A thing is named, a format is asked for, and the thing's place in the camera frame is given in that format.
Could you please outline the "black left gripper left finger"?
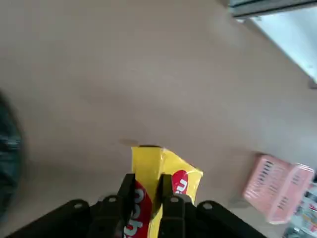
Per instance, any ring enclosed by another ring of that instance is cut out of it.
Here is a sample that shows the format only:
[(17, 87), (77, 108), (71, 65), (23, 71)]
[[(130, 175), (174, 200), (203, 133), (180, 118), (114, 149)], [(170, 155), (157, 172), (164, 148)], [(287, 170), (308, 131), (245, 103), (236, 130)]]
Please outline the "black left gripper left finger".
[(134, 209), (135, 175), (126, 174), (119, 191), (90, 206), (71, 200), (14, 231), (9, 238), (122, 238)]

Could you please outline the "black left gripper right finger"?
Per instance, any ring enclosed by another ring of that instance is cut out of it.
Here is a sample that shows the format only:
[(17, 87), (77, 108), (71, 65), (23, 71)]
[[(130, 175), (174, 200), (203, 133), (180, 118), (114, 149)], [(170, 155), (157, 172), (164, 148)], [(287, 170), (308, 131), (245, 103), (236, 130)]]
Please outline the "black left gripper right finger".
[(215, 201), (193, 205), (186, 194), (172, 190), (172, 175), (160, 176), (162, 207), (159, 238), (265, 238), (265, 236)]

